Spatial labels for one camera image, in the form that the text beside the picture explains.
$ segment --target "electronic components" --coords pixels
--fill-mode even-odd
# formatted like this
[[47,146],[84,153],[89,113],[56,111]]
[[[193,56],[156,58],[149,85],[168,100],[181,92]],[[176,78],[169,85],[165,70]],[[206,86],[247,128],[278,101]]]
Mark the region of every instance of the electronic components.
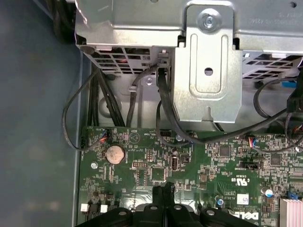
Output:
[[182,164],[190,162],[190,156],[188,154],[180,155],[180,161]]
[[206,174],[200,174],[200,182],[207,182],[207,175]]
[[222,206],[224,204],[224,200],[221,198],[221,196],[217,195],[214,200],[216,201],[218,206]]
[[270,156],[270,164],[272,166],[279,166],[279,165],[281,165],[281,159],[282,159],[282,157],[280,154],[272,154]]
[[[90,127],[85,133],[88,140],[93,140],[104,130]],[[181,199],[181,203],[188,201],[194,210],[198,201],[204,208],[230,208],[237,217],[252,224],[258,223],[260,227],[278,226],[274,223],[279,223],[281,197],[295,199],[297,195],[301,199],[303,196],[303,153],[294,155],[291,150],[278,154],[281,163],[272,166],[275,154],[250,149],[247,139],[169,148],[158,143],[154,129],[115,127],[110,131],[111,140],[84,152],[81,158],[78,223],[87,217],[81,211],[82,203],[99,204],[96,214],[100,214],[101,209],[102,212],[106,208],[110,211],[116,207],[116,201],[131,210],[139,203],[150,203],[152,186],[165,182],[174,182],[175,199]],[[138,143],[129,142],[131,133],[140,136]],[[207,132],[195,134],[198,138],[208,136]],[[254,137],[256,146],[264,150],[287,146],[285,138],[280,135],[255,134]],[[176,142],[175,134],[167,139]],[[118,165],[109,164],[105,158],[110,146],[119,146],[125,153]],[[97,170],[90,167],[93,161],[98,164]],[[87,206],[83,205],[82,210],[88,210]]]
[[299,196],[297,196],[296,194],[294,194],[292,192],[287,192],[287,196],[291,200],[299,200]]
[[229,146],[220,146],[219,148],[220,157],[229,157],[231,155],[231,149]]
[[122,147],[113,145],[107,149],[105,157],[110,164],[117,165],[124,159],[125,151]]
[[80,207],[81,212],[87,212],[89,210],[89,205],[87,203],[82,203]]
[[259,170],[261,167],[261,163],[253,161],[241,161],[241,167],[248,170]]
[[178,169],[178,157],[175,155],[170,156],[170,167],[172,170]]
[[268,187],[261,188],[261,193],[269,198],[274,195],[274,192]]

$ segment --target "screw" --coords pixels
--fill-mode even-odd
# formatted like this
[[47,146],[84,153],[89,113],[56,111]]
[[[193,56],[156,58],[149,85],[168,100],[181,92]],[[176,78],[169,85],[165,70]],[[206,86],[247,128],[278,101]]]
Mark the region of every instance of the screw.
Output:
[[148,86],[150,86],[150,85],[152,85],[152,78],[151,77],[148,77],[147,79],[146,79],[146,84],[148,85]]
[[180,141],[183,140],[183,138],[182,138],[181,136],[177,135],[177,136],[176,136],[176,140],[180,142]]
[[212,28],[214,26],[214,18],[213,16],[208,16],[204,19],[204,22],[203,22],[204,26],[206,28]]
[[90,164],[90,167],[91,167],[92,169],[97,169],[97,168],[98,168],[97,162],[92,162],[92,163]]
[[208,210],[208,211],[206,211],[206,213],[207,213],[208,215],[210,215],[210,216],[213,216],[213,215],[214,215],[214,212],[213,212],[212,210]]
[[179,206],[179,205],[176,205],[176,206],[174,206],[174,209],[175,209],[175,210],[181,210],[181,209],[182,209],[182,207],[181,207],[181,206]]

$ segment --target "blue connector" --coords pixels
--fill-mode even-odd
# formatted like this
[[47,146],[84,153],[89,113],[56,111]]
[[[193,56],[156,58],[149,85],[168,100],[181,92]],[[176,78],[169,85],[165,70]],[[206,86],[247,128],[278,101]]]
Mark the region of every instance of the blue connector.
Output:
[[299,196],[297,196],[296,194],[294,194],[292,192],[287,192],[287,196],[291,200],[299,200]]

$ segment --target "red and black wires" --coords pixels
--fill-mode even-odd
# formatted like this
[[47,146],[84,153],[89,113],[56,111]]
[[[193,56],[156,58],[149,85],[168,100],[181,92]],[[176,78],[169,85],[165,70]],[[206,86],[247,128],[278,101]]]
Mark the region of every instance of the red and black wires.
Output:
[[101,135],[101,139],[99,139],[100,143],[104,143],[108,138],[108,132],[104,131],[104,133]]
[[301,124],[301,125],[299,125],[299,126],[295,127],[295,128],[294,128],[294,130],[293,130],[293,133],[299,133],[299,132],[302,132],[302,126],[303,126],[303,124]]

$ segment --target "black cable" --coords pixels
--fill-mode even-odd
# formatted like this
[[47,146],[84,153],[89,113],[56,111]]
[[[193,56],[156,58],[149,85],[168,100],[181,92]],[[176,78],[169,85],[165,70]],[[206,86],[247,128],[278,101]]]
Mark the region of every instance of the black cable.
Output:
[[92,112],[92,105],[93,105],[93,83],[92,81],[89,83],[89,104],[88,104],[88,111],[87,111],[87,125],[92,125],[93,119],[93,112]]
[[[280,83],[281,81],[294,81],[296,80],[296,78],[282,78],[282,79],[275,79],[275,80],[272,80],[270,82],[267,82],[266,84],[262,85],[255,93],[254,95],[254,99],[253,99],[253,104],[254,104],[254,107],[255,107],[255,110],[257,111],[257,113],[261,116],[261,117],[264,117],[264,118],[268,118],[270,117],[269,114],[267,114],[260,106],[260,102],[259,102],[259,96],[260,96],[260,93],[261,91],[268,85],[270,84],[276,84],[276,83]],[[279,123],[283,128],[285,128],[285,124],[282,120],[277,120],[276,121],[277,123]]]
[[219,131],[224,131],[224,129],[222,128],[222,126],[221,126],[219,123],[214,123],[214,125],[216,126],[216,128],[217,128]]
[[113,94],[113,91],[110,89],[110,87],[107,83],[107,80],[105,79],[104,73],[99,71],[99,73],[97,74],[97,78],[99,80],[100,87],[104,88],[105,91],[108,94],[108,99],[109,99],[109,101],[110,101],[111,105],[113,106],[113,109],[116,113],[116,117],[118,119],[119,126],[120,127],[125,127],[125,123],[124,123],[123,117],[121,115],[117,100],[116,100],[116,98]]
[[285,143],[290,143],[293,147],[297,147],[297,148],[300,148],[300,149],[303,149],[303,147],[299,146],[299,144],[296,144],[294,143],[290,138],[289,138],[289,135],[288,135],[288,125],[289,125],[289,122],[290,122],[290,119],[292,117],[292,113],[288,113],[286,115],[286,121],[285,121],[285,130],[284,130],[284,134],[285,134],[285,138],[286,138],[286,141]]
[[161,101],[159,102],[158,106],[157,106],[157,112],[156,112],[156,135],[159,139],[159,141],[161,143],[163,143],[164,145],[166,146],[169,146],[169,147],[183,147],[183,146],[186,146],[188,145],[189,143],[188,142],[183,142],[183,143],[170,143],[170,142],[167,142],[162,136],[161,136],[161,131],[160,131],[160,122],[161,122],[161,115],[160,115],[160,108],[161,108]]
[[82,86],[78,89],[78,91],[68,100],[68,102],[66,103],[66,105],[63,108],[63,113],[62,113],[62,127],[63,127],[63,133],[64,133],[64,138],[66,140],[66,142],[68,143],[68,145],[70,147],[72,147],[73,149],[77,150],[77,151],[88,151],[91,150],[92,148],[94,148],[96,145],[98,145],[100,143],[99,140],[93,142],[90,146],[88,146],[87,148],[78,148],[75,145],[73,145],[68,132],[67,132],[67,128],[66,128],[66,114],[67,111],[70,107],[70,105],[72,104],[72,102],[75,100],[75,98],[78,96],[78,94],[89,84],[89,82],[91,81],[91,79],[98,73],[98,70],[94,70],[92,72],[92,74],[86,79],[86,81],[84,82],[84,84],[82,84]]
[[254,125],[251,125],[249,127],[246,127],[246,128],[243,128],[243,129],[240,129],[237,131],[229,132],[224,135],[217,135],[217,136],[197,139],[197,138],[191,137],[186,132],[184,132],[182,130],[182,128],[180,127],[177,119],[175,118],[173,106],[172,106],[171,99],[169,96],[169,89],[167,87],[165,73],[163,70],[159,70],[158,84],[159,84],[159,92],[160,92],[163,109],[164,109],[164,112],[165,112],[168,120],[171,123],[173,130],[182,138],[184,138],[188,141],[194,142],[194,143],[198,143],[198,144],[214,143],[214,142],[218,142],[218,141],[222,141],[222,140],[231,139],[231,138],[249,133],[251,131],[256,131],[258,129],[261,129],[261,128],[271,124],[272,122],[276,121],[279,117],[281,117],[283,114],[286,113],[286,109],[284,109],[284,110],[278,112],[277,114],[275,114],[274,116],[267,118]]
[[93,83],[93,101],[92,101],[92,114],[93,114],[93,125],[99,126],[99,86],[98,80],[94,77],[91,82]]
[[118,120],[118,116],[117,116],[117,114],[116,114],[116,112],[115,112],[115,110],[114,110],[114,108],[112,106],[111,101],[109,100],[108,94],[107,94],[107,92],[106,92],[106,90],[105,90],[105,88],[103,86],[102,81],[100,80],[100,77],[97,76],[97,80],[98,80],[99,85],[101,87],[101,91],[103,93],[103,96],[104,96],[104,99],[105,99],[105,102],[106,102],[109,114],[110,114],[110,116],[111,116],[111,118],[113,120],[113,123],[114,123],[115,126],[119,127],[120,126],[120,122]]
[[[139,84],[140,80],[143,79],[144,77],[147,77],[147,76],[151,75],[154,71],[157,70],[157,68],[158,68],[157,65],[153,65],[149,69],[140,73],[136,77],[136,79],[133,81],[132,86],[138,87],[138,84]],[[129,110],[128,110],[127,118],[126,118],[126,126],[128,128],[131,127],[132,118],[133,118],[133,114],[134,114],[134,108],[135,108],[135,105],[136,105],[136,98],[137,98],[137,93],[136,92],[131,92],[130,101],[129,101]]]
[[65,0],[55,0],[55,5],[63,24],[70,30],[74,30],[72,14],[69,12],[67,2]]

